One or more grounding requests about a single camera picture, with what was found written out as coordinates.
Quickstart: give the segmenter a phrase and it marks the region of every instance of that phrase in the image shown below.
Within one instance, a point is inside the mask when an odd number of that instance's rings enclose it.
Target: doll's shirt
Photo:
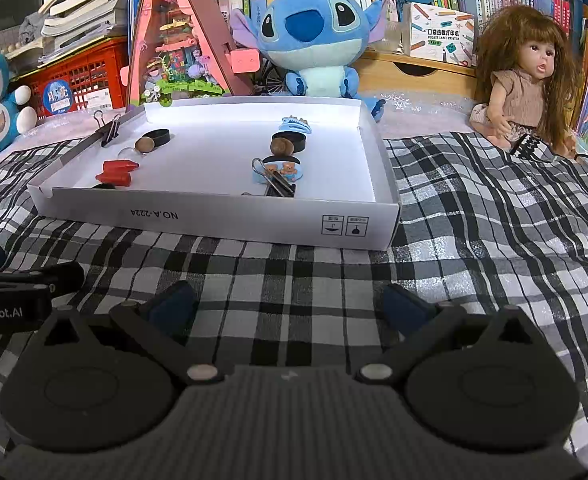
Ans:
[[[492,72],[492,85],[497,80],[507,91],[503,114],[514,117],[513,122],[517,124],[536,128],[545,107],[544,81],[533,78],[521,69]]]

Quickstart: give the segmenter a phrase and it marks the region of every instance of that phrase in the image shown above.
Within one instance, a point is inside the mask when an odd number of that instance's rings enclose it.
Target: brown long hair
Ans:
[[[492,72],[515,68],[519,49],[527,41],[554,45],[554,73],[544,83],[545,107],[537,131],[557,148],[568,128],[565,107],[573,102],[579,72],[567,36],[549,16],[531,7],[511,6],[492,17],[478,41],[476,98],[489,102]]]

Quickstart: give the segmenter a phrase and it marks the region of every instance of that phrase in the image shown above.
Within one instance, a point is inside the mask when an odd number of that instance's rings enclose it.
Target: red plastic basket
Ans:
[[[85,95],[108,88],[112,108],[125,106],[126,88],[120,83],[120,69],[128,65],[127,38],[103,41],[72,57],[18,79],[17,83],[32,89],[30,105],[39,119],[52,115],[43,106],[43,91],[50,81],[63,79],[72,89],[74,105],[70,110],[87,108]]]

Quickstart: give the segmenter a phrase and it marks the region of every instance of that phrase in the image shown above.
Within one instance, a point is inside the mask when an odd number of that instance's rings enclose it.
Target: black ring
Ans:
[[[294,153],[302,152],[305,149],[305,134],[300,132],[277,132],[273,134],[272,140],[274,139],[287,139],[294,145]]]
[[[263,164],[267,164],[269,162],[294,162],[295,164],[300,164],[300,160],[295,156],[287,156],[287,155],[271,155],[266,156],[263,159]]]
[[[170,141],[170,130],[167,128],[159,128],[158,130],[152,130],[143,135],[143,137],[149,137],[154,141],[154,147],[158,148],[163,146]]]

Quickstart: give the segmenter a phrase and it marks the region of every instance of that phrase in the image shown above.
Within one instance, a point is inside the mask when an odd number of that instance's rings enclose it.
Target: black and white cloth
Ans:
[[[549,153],[509,156],[475,134],[386,141],[402,223],[387,251],[159,234],[39,217],[26,182],[63,142],[0,165],[4,270],[78,261],[84,288],[65,298],[106,312],[176,280],[200,298],[187,346],[204,362],[340,364],[354,370],[399,341],[378,300],[399,282],[472,312],[516,304],[576,379],[581,409],[568,451],[588,464],[588,169]],[[0,389],[29,339],[0,336]],[[0,417],[0,457],[13,446]]]

